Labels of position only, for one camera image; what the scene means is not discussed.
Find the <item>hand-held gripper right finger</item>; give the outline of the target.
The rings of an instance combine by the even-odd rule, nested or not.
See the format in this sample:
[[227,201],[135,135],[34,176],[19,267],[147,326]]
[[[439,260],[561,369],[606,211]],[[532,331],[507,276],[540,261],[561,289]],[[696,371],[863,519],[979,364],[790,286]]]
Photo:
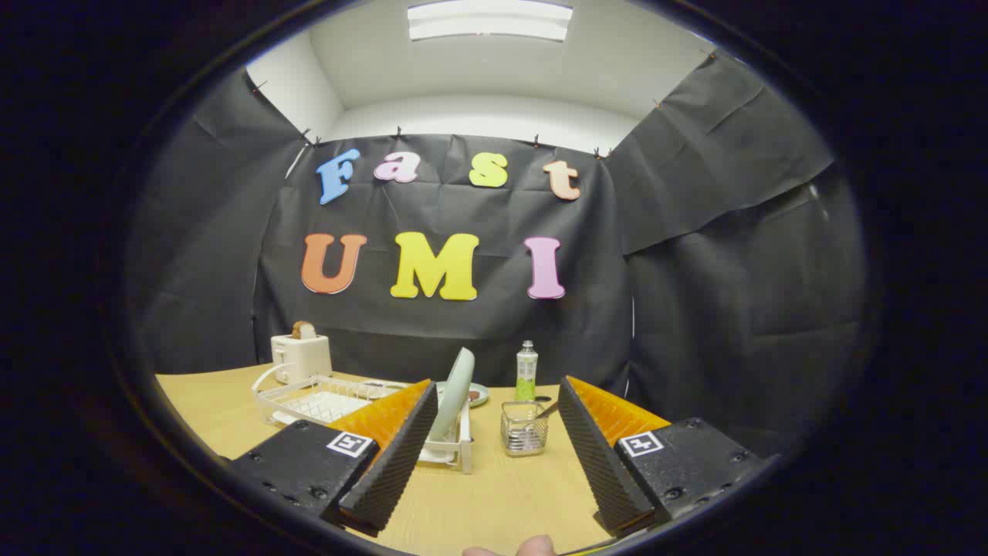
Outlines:
[[578,378],[559,387],[558,412],[597,503],[617,537],[701,509],[765,467],[705,420],[667,422]]

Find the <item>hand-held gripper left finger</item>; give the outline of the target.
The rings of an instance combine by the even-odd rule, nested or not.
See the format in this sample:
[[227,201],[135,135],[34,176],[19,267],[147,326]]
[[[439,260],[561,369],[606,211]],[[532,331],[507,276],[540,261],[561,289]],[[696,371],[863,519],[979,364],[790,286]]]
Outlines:
[[297,419],[230,467],[290,509],[377,536],[391,519],[438,412],[431,380],[319,425]]

